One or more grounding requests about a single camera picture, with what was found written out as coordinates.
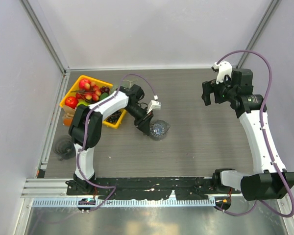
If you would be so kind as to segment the clear glass coffee server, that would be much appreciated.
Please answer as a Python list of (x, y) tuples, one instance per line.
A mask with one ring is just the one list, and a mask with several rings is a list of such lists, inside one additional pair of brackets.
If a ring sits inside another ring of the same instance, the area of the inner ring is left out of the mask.
[(160, 141), (167, 136), (171, 125), (164, 120), (152, 121), (149, 125), (150, 137), (155, 141)]

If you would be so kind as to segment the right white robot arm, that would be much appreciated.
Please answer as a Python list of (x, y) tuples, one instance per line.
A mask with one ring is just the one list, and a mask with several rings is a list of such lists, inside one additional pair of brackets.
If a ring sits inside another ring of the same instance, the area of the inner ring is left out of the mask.
[(228, 188), (240, 191), (247, 201), (281, 199), (286, 187), (294, 186), (294, 172), (288, 172), (275, 148), (268, 124), (266, 108), (261, 105), (264, 98), (253, 94), (253, 72), (250, 69), (234, 69), (225, 75), (223, 82), (213, 79), (202, 83), (202, 99), (206, 106), (229, 102), (235, 111), (252, 153), (253, 174), (247, 175), (234, 169), (217, 169), (213, 174), (212, 188), (223, 193)]

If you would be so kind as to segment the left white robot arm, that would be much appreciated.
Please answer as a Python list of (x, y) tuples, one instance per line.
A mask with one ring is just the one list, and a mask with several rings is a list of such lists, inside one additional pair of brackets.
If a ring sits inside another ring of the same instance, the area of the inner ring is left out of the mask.
[(68, 184), (77, 187), (85, 195), (94, 191), (94, 149), (101, 137), (102, 122), (116, 111), (125, 109), (134, 117), (134, 126), (143, 134), (150, 135), (153, 113), (139, 105), (144, 96), (143, 89), (138, 85), (131, 88), (121, 86), (102, 101), (77, 107), (69, 128), (76, 152), (76, 170)]

